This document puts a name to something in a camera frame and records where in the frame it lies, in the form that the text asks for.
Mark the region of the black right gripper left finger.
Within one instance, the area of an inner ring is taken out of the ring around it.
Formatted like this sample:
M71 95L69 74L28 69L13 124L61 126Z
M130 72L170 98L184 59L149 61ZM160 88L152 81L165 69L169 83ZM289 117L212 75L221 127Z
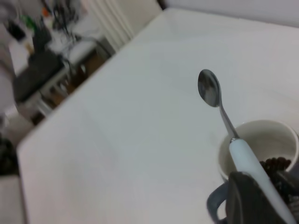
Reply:
M264 192L250 176L229 175L227 194L228 224L284 224Z

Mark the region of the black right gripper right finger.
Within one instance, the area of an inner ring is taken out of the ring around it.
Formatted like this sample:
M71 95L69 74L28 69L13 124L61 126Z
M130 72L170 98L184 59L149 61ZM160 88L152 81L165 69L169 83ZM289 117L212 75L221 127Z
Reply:
M288 172L277 171L270 180L290 210L299 209L299 179Z

